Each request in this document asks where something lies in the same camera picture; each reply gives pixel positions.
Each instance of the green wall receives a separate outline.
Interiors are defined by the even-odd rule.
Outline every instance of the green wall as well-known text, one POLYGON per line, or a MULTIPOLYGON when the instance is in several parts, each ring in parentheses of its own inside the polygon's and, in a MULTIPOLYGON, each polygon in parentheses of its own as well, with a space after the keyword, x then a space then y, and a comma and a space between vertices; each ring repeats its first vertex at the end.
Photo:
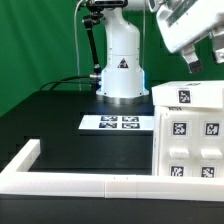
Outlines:
MULTIPOLYGON (((0 1, 0 115, 37 91, 43 84, 77 75, 73 13, 76 0, 0 1)), ((92 72, 86 31, 81 23, 88 11, 78 14, 81 73, 92 72)), ((142 12, 125 12, 125 18, 142 32, 142 12)), ((179 54, 164 46, 155 15, 146 16, 146 85, 169 80, 223 79, 224 65, 213 64, 211 41, 197 44, 204 72, 190 75, 179 54)), ((94 28, 101 65, 106 63, 103 25, 94 28)))

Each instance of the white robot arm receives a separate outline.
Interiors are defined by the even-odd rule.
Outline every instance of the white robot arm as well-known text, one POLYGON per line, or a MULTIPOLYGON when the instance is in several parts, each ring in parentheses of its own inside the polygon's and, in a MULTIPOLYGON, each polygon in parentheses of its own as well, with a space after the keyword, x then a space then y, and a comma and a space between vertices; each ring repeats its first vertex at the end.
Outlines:
POLYGON ((210 36, 216 63, 224 62, 224 1, 167 0, 157 12, 166 47, 181 52, 191 73, 202 70, 194 44, 210 36))
POLYGON ((224 62, 223 0, 86 0, 94 18, 104 21, 107 33, 107 66, 102 70, 99 99, 112 103, 136 103, 149 92, 144 87, 144 71, 139 66, 140 34, 125 21, 122 9, 157 12, 157 22, 166 47, 180 52, 191 73, 202 70, 194 44, 206 36, 213 41, 214 58, 224 62))

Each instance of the black tabletop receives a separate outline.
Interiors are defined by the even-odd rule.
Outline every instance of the black tabletop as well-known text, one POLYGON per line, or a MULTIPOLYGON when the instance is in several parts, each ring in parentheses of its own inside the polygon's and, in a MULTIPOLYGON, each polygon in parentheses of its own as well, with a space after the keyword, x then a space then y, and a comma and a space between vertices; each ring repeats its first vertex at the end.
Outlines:
MULTIPOLYGON (((152 116, 91 92, 36 92, 0 118, 0 169, 31 138, 41 155, 31 171, 150 175, 150 131, 79 130, 84 115, 152 116)), ((0 196, 0 223, 223 223, 223 203, 172 200, 0 196)))

